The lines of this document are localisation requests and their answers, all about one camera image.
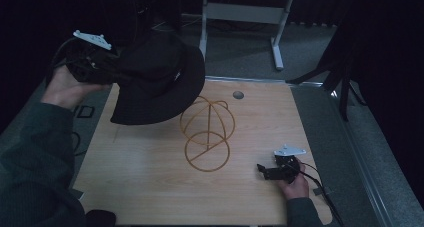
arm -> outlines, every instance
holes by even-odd
[[[68,187],[74,173],[72,109],[104,86],[78,83],[56,70],[41,102],[28,113],[17,145],[0,157],[2,226],[84,226],[84,210]]]
[[[305,171],[305,165],[300,165],[300,170]],[[317,227],[323,226],[318,217],[318,212],[309,198],[308,181],[302,174],[288,184],[284,180],[277,181],[287,200],[287,226],[289,227]]]

person's right hand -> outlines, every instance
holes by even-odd
[[[299,161],[300,171],[305,172],[305,165]],[[308,198],[309,197],[309,185],[303,174],[299,173],[291,184],[288,184],[284,180],[277,180],[277,185],[280,187],[286,199],[295,198]]]

white bracket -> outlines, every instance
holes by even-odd
[[[290,156],[290,155],[301,155],[301,154],[306,154],[306,150],[299,149],[293,146],[288,146],[287,144],[284,144],[283,148],[274,151],[274,155],[278,155],[278,156]]]
[[[84,33],[81,33],[79,30],[76,30],[74,32],[74,36],[82,40],[85,40],[87,42],[90,42],[92,44],[95,44],[97,46],[100,46],[104,49],[107,49],[107,50],[112,49],[112,45],[106,42],[103,35],[84,34]]]

person's left hand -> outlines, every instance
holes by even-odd
[[[65,109],[77,106],[91,92],[105,90],[109,85],[78,82],[66,66],[57,68],[41,98],[42,103],[53,104]]]

gray floor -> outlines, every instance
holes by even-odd
[[[250,26],[252,24],[245,23],[239,27]],[[166,25],[157,29],[169,30]],[[269,38],[275,33],[275,27],[258,26],[256,31],[229,32],[223,31],[228,30],[225,23],[211,22],[208,30],[207,75],[286,80],[315,68],[336,29],[287,26],[280,44],[283,71],[275,70],[270,49]],[[187,43],[197,46],[200,25],[191,23],[183,27],[181,34]],[[325,76],[326,73],[310,81],[322,82]],[[350,100],[349,122],[344,122],[337,112],[338,100],[330,93],[314,84],[293,86],[292,90],[322,182],[330,190],[345,225],[423,226],[424,212],[368,108]],[[18,141],[17,133],[26,112],[38,101],[42,91],[40,86],[2,134],[1,149]],[[80,151],[89,145],[107,94],[93,94],[81,104],[95,107],[95,111],[91,118],[75,118],[74,129],[81,136]],[[76,158],[77,172],[82,161],[83,156]],[[333,220],[328,226],[339,225]]]

